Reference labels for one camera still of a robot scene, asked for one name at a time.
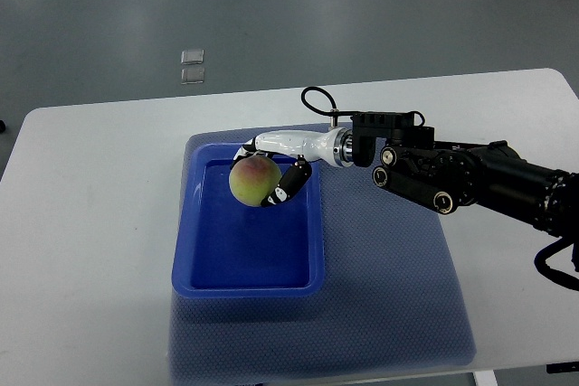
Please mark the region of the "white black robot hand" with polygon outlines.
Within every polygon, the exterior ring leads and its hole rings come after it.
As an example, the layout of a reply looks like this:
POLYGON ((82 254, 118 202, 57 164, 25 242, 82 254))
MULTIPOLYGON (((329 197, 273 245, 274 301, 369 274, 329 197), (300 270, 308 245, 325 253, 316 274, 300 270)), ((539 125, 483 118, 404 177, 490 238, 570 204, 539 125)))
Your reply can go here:
POLYGON ((267 156, 280 168, 281 178, 259 207, 286 202, 296 196, 312 175, 311 164, 319 160, 334 167, 352 164, 349 130, 334 128, 327 133, 306 130, 278 130, 257 135, 236 152, 233 166, 253 155, 267 156))

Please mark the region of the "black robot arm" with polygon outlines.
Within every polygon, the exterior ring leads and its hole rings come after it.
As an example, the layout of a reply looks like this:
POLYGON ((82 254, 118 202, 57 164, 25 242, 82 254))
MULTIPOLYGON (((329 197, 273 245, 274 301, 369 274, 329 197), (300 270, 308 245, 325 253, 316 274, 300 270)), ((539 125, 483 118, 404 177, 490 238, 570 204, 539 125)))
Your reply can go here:
POLYGON ((439 214, 477 204, 554 237, 578 236, 578 176, 533 165, 505 140, 437 141, 417 111, 353 112, 350 161, 374 184, 439 214))

